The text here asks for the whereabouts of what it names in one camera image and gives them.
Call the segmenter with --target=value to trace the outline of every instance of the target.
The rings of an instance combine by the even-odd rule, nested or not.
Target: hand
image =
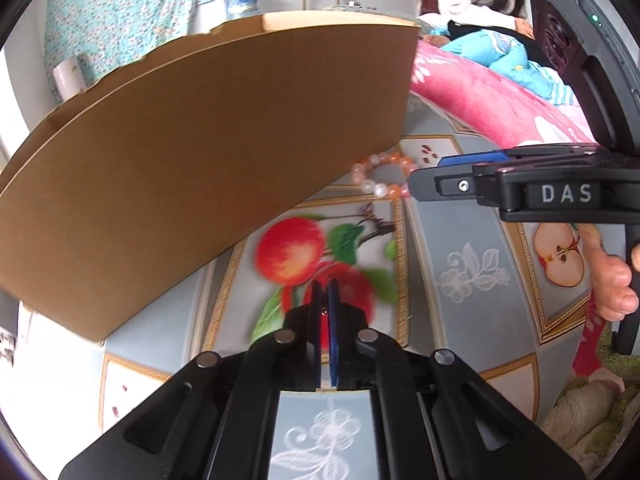
[[[530,23],[524,18],[516,18],[516,32],[529,36],[532,40],[534,39],[533,27],[531,27]]]
[[[591,269],[598,314],[607,321],[621,321],[638,309],[638,297],[629,287],[631,269],[621,258],[605,252],[595,225],[580,224],[578,231],[584,244],[584,258]],[[634,248],[631,258],[636,270],[640,270],[640,245]]]

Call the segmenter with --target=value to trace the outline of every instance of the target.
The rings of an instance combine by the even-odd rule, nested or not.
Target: paper roll
[[[78,58],[71,56],[53,69],[53,79],[63,101],[68,101],[74,95],[84,92],[87,88]]]

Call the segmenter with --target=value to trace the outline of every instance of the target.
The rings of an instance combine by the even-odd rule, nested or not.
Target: black pants
[[[460,36],[466,36],[467,34],[471,34],[472,32],[477,32],[478,30],[482,30],[483,28],[487,30],[494,30],[495,32],[506,34],[507,36],[512,36],[524,45],[529,61],[535,61],[539,65],[546,66],[548,68],[556,68],[551,64],[549,58],[545,54],[545,51],[542,50],[542,47],[540,47],[539,44],[536,43],[536,40],[532,40],[530,37],[525,36],[524,34],[520,34],[515,30],[511,30],[510,28],[478,27],[477,25],[458,25],[455,22],[449,22],[448,27],[449,34],[452,40],[455,40]]]

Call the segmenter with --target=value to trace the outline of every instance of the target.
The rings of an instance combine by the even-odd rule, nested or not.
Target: pink floral bedding
[[[532,92],[424,41],[418,42],[411,91],[501,148],[542,142],[593,142],[567,115]],[[579,107],[572,108],[577,108],[576,117],[584,116]]]

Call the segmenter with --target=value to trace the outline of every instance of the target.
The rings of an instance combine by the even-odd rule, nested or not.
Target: red apple
[[[373,318],[373,306],[375,305],[375,293],[373,286],[367,277],[356,267],[341,262],[321,262],[314,280],[324,287],[332,279],[338,280],[340,300],[356,306],[364,311],[367,323]],[[312,284],[309,283],[305,290],[305,304],[311,302]],[[320,343],[322,350],[329,348],[329,327],[327,316],[322,316],[320,324]]]
[[[325,246],[324,230],[309,218],[285,218],[267,229],[255,250],[255,266],[270,282],[299,285],[316,272]]]
[[[542,223],[533,236],[533,245],[551,283],[572,287],[584,277],[584,260],[579,238],[569,224]]]

